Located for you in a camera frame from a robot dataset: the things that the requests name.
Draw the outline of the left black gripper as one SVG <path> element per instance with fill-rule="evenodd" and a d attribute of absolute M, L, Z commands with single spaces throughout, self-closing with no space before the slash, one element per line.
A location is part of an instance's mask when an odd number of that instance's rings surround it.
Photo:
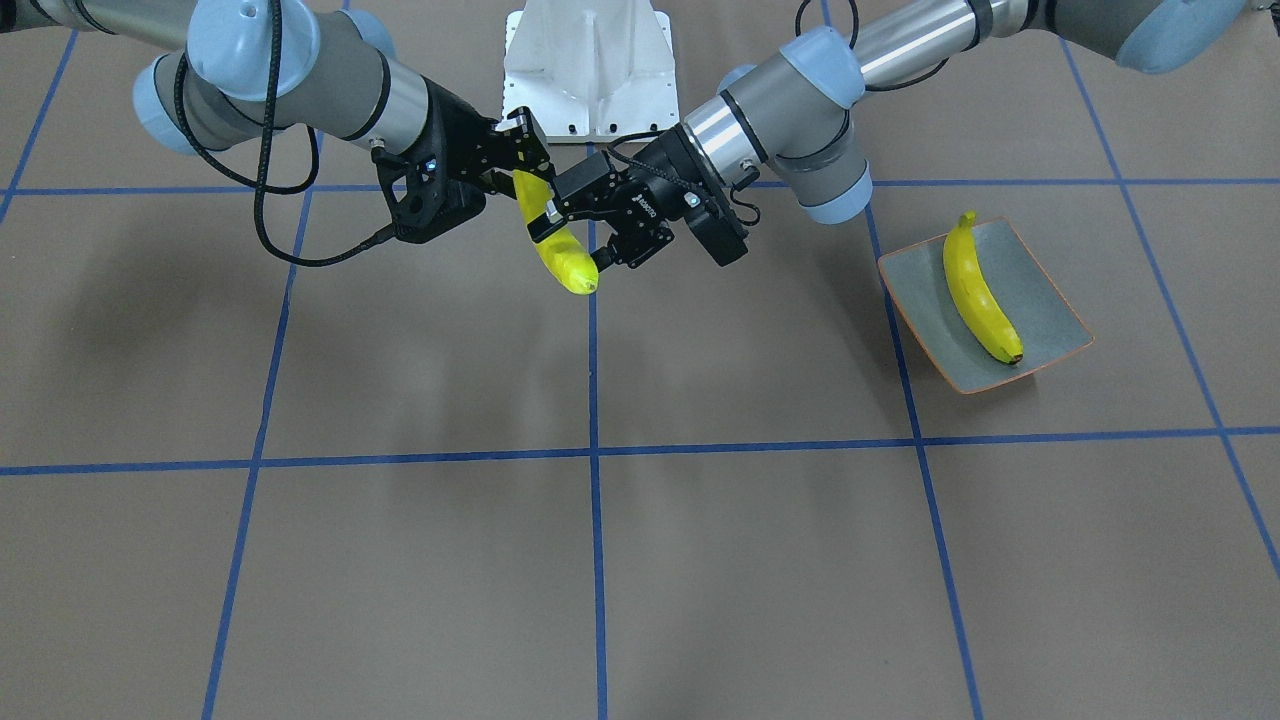
<path fill-rule="evenodd" d="M 599 272 L 614 265 L 639 268 L 669 245 L 668 223 L 682 220 L 699 204 L 691 183 L 699 179 L 698 165 L 712 170 L 684 126 L 652 135 L 655 138 L 634 156 L 611 143 L 607 155 L 589 155 L 550 183 L 549 223 L 590 219 L 613 229 L 608 242 L 590 252 Z"/>

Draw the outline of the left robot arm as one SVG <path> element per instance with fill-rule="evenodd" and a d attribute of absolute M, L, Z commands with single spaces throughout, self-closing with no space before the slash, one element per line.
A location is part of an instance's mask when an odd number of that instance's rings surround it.
<path fill-rule="evenodd" d="M 612 228 L 593 252 L 599 269 L 639 266 L 685 223 L 722 266 L 746 251 L 755 217 L 739 192 L 772 169 L 805 213 L 838 224 L 870 201 L 867 155 L 851 111 L 868 94 L 929 79 L 989 38 L 1042 29 L 1120 67 L 1162 74 L 1185 65 L 1242 14 L 1242 1 L 914 1 L 842 35 L 800 33 L 758 65 L 740 67 L 714 97 L 632 156 L 614 145 L 552 182 L 527 229 L 541 242 L 571 222 Z"/>

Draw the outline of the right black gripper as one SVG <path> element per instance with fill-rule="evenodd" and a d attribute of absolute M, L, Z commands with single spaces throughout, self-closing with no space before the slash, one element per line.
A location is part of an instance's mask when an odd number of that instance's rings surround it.
<path fill-rule="evenodd" d="M 495 122 L 431 79 L 425 82 L 425 88 L 428 110 L 420 132 L 420 161 L 436 163 L 435 169 L 428 173 L 431 193 L 460 182 L 486 193 L 511 195 L 511 181 L 492 174 L 488 146 L 494 124 L 495 167 L 527 173 L 553 172 L 545 133 L 530 108 L 516 108 L 503 120 Z"/>

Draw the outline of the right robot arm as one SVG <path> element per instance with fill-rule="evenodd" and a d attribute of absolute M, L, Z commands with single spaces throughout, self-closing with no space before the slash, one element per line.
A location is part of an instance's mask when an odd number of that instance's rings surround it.
<path fill-rule="evenodd" d="M 134 111 L 165 147 L 220 152 L 265 126 L 308 126 L 365 151 L 434 158 L 440 173 L 512 193 L 502 170 L 549 178 L 529 110 L 504 120 L 402 64 L 387 27 L 303 1 L 5 1 L 3 31 L 67 27 L 163 49 L 134 81 Z"/>

